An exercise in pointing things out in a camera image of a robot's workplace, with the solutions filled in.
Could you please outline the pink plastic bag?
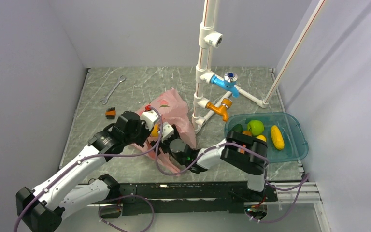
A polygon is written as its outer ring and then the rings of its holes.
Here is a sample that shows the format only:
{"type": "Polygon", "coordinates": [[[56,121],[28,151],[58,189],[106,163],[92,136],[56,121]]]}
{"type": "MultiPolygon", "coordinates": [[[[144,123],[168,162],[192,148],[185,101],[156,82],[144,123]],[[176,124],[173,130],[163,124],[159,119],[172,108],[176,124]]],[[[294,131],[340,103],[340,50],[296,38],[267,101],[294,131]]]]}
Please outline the pink plastic bag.
{"type": "MultiPolygon", "coordinates": [[[[165,91],[159,97],[146,104],[156,108],[162,115],[163,122],[174,124],[179,132],[180,138],[191,148],[196,148],[196,134],[194,127],[188,118],[188,104],[185,102],[176,89],[172,88],[165,91]]],[[[136,144],[132,144],[135,148],[141,152],[145,152],[151,148],[151,142],[157,140],[157,137],[149,137],[147,142],[144,143],[144,147],[136,144]]],[[[158,164],[160,167],[165,167],[171,173],[180,172],[180,169],[176,167],[172,162],[172,158],[169,158],[168,153],[163,153],[158,156],[158,164]]]]}

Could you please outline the dark green fake avocado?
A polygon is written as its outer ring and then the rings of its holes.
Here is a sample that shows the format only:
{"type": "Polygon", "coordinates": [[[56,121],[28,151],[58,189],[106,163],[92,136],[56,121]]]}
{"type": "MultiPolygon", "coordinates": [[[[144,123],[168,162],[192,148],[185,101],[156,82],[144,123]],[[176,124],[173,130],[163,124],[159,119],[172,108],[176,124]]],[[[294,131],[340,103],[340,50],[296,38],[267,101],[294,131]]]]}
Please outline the dark green fake avocado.
{"type": "Polygon", "coordinates": [[[243,132],[243,126],[242,126],[242,124],[236,124],[230,129],[230,131],[235,131],[235,132],[238,132],[238,133],[242,133],[243,132]]]}

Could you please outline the brown orange fake fruit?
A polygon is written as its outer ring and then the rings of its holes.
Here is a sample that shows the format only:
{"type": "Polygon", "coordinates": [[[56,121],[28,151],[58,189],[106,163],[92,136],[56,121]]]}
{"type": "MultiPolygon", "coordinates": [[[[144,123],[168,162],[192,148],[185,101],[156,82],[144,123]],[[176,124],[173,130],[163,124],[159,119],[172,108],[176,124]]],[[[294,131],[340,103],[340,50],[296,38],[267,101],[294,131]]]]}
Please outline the brown orange fake fruit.
{"type": "Polygon", "coordinates": [[[244,131],[242,132],[242,134],[247,135],[247,136],[250,136],[250,137],[253,136],[253,134],[252,134],[251,131],[249,131],[249,130],[244,130],[244,131]]]}

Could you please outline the green fake fruit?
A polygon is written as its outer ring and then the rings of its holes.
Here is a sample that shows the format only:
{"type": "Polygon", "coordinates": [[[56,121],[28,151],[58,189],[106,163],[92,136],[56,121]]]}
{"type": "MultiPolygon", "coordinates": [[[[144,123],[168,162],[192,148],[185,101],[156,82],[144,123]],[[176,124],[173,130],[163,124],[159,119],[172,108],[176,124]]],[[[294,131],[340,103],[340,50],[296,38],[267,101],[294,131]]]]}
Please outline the green fake fruit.
{"type": "Polygon", "coordinates": [[[250,131],[253,136],[259,136],[264,129],[264,124],[260,120],[254,119],[247,124],[247,130],[250,131]]]}

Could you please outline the yellow fake mango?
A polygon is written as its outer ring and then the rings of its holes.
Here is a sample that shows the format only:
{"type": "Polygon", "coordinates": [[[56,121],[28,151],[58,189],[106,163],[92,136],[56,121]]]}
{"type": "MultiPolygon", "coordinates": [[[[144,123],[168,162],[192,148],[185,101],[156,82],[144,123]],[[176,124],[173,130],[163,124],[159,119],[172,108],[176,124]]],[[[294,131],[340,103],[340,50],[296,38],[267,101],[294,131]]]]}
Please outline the yellow fake mango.
{"type": "Polygon", "coordinates": [[[258,135],[257,137],[256,137],[256,139],[259,139],[259,140],[261,140],[261,141],[263,141],[263,142],[267,142],[267,139],[266,139],[266,137],[264,136],[264,135],[258,135]]]}

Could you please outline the yellow wrinkled fake fruit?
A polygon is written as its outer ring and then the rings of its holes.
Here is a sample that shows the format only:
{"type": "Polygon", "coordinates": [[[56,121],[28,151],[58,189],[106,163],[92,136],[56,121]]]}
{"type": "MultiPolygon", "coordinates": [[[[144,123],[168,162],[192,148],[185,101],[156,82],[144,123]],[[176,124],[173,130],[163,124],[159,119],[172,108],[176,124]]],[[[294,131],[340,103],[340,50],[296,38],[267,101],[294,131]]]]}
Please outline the yellow wrinkled fake fruit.
{"type": "Polygon", "coordinates": [[[276,149],[283,150],[285,147],[285,142],[282,136],[282,133],[278,126],[271,126],[271,139],[276,149]]]}

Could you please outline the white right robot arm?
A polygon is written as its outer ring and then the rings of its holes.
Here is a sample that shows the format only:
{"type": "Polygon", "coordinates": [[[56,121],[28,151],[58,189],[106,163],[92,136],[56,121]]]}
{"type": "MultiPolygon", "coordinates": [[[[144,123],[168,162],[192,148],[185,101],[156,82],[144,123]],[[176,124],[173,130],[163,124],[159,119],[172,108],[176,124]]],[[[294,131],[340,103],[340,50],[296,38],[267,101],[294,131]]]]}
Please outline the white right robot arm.
{"type": "Polygon", "coordinates": [[[205,149],[191,148],[174,134],[160,143],[162,151],[168,153],[186,170],[199,174],[222,162],[226,162],[246,174],[247,195],[258,201],[266,193],[265,169],[268,145],[265,141],[231,131],[221,142],[205,149]]]}

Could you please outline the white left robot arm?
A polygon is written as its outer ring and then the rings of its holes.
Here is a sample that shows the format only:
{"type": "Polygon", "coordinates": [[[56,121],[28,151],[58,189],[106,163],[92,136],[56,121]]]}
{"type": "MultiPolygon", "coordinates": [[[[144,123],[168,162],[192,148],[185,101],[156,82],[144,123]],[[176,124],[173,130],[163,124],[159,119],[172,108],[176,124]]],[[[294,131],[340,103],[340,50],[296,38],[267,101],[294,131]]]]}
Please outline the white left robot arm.
{"type": "Polygon", "coordinates": [[[122,152],[126,146],[143,146],[154,126],[161,123],[161,114],[154,108],[141,114],[122,113],[115,123],[95,133],[80,153],[52,177],[16,193],[17,220],[13,231],[23,222],[33,232],[54,232],[63,220],[87,205],[115,202],[120,184],[108,174],[83,188],[76,189],[76,186],[112,158],[124,157],[122,152]]]}

